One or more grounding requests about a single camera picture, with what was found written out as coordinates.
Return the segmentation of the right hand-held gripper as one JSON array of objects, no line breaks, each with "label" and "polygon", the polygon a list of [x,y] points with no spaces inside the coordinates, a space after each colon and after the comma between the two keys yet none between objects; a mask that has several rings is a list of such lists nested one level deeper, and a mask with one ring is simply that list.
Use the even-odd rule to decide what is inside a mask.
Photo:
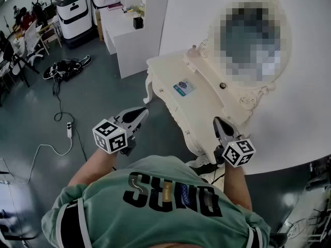
[{"label": "right hand-held gripper", "polygon": [[235,125],[215,117],[213,127],[219,141],[219,145],[214,150],[217,163],[227,162],[232,167],[239,167],[250,161],[256,149],[250,139],[239,133]]}]

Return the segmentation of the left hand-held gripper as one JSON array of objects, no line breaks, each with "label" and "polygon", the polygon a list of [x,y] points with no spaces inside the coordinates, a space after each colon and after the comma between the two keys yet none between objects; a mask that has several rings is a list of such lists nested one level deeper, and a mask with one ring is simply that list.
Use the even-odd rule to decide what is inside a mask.
[{"label": "left hand-held gripper", "polygon": [[120,152],[130,155],[136,146],[135,133],[146,122],[149,110],[144,106],[131,107],[115,117],[103,119],[93,128],[96,145],[113,154]]}]

